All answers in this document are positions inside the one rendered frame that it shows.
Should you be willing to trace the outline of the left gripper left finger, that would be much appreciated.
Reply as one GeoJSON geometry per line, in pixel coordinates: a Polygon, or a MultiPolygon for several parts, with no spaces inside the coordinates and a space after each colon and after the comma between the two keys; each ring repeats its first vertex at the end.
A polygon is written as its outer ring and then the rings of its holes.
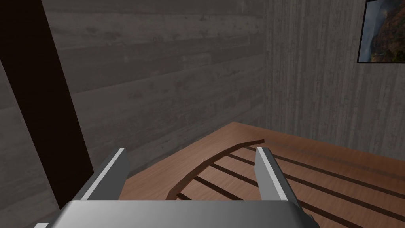
{"type": "Polygon", "coordinates": [[[118,200],[129,174],[125,148],[112,152],[73,200],[118,200]]]}

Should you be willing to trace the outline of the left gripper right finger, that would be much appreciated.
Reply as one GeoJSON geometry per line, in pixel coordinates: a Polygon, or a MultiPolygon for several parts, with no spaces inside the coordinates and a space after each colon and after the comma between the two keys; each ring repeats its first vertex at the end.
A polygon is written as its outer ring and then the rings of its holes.
{"type": "Polygon", "coordinates": [[[254,171],[262,200],[289,201],[300,207],[298,198],[268,148],[256,148],[254,171]]]}

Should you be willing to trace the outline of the brown wooden chair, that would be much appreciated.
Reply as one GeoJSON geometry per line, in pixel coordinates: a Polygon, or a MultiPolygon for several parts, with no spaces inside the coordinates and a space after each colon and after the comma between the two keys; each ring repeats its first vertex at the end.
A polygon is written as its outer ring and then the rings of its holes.
{"type": "Polygon", "coordinates": [[[203,161],[166,197],[187,200],[177,212],[186,228],[405,228],[405,182],[382,170],[264,140],[240,143],[203,161]],[[293,192],[262,200],[255,176],[257,147],[268,148],[293,192]]]}

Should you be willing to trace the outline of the framed landscape picture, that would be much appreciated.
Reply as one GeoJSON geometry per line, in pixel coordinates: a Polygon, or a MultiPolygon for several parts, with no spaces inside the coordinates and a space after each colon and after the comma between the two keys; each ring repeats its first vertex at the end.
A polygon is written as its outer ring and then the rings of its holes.
{"type": "Polygon", "coordinates": [[[366,0],[357,62],[405,64],[405,0],[366,0]]]}

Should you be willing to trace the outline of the brown wooden table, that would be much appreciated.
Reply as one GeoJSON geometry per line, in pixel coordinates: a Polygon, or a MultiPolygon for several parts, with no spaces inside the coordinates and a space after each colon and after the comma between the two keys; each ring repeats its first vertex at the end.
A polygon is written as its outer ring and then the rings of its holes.
{"type": "Polygon", "coordinates": [[[173,186],[203,161],[237,144],[257,140],[382,170],[405,182],[405,161],[233,122],[132,175],[124,185],[121,199],[164,200],[173,186]]]}

